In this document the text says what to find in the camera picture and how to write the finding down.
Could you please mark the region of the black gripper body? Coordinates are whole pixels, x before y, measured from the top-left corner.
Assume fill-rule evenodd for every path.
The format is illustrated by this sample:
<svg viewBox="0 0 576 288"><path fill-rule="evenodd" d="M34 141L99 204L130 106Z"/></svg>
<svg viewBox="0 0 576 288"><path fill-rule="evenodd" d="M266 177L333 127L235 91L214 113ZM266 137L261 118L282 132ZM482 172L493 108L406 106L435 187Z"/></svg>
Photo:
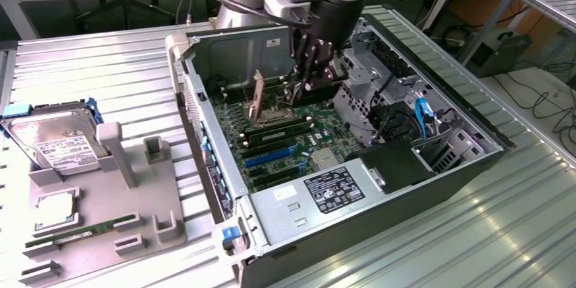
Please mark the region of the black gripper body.
<svg viewBox="0 0 576 288"><path fill-rule="evenodd" d="M341 49L353 34L363 10L363 0L322 0L311 4L309 33Z"/></svg>

